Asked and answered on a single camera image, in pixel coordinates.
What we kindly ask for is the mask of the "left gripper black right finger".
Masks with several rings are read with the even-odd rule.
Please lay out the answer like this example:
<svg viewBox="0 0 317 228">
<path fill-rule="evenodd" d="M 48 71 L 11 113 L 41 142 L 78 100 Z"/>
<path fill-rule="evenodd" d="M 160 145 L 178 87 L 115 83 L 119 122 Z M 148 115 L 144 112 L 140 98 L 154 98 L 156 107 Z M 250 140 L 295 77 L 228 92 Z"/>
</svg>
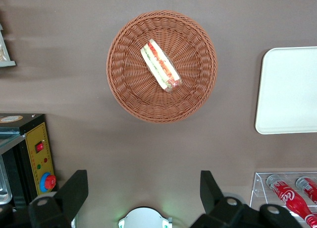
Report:
<svg viewBox="0 0 317 228">
<path fill-rule="evenodd" d="M 232 196 L 224 196 L 210 171 L 201 171 L 200 198 L 205 213 L 193 228 L 300 228 L 283 207 L 264 204 L 254 210 Z"/>
</svg>

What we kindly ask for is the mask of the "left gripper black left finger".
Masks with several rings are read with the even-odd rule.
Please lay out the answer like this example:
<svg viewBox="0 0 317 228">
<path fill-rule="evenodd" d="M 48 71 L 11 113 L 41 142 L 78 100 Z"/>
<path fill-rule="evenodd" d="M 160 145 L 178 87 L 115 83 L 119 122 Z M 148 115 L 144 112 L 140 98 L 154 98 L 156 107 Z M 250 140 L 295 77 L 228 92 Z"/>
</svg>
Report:
<svg viewBox="0 0 317 228">
<path fill-rule="evenodd" d="M 1 205 L 2 228 L 70 228 L 88 197 L 86 170 L 77 170 L 57 191 L 38 196 L 27 207 L 13 211 Z"/>
</svg>

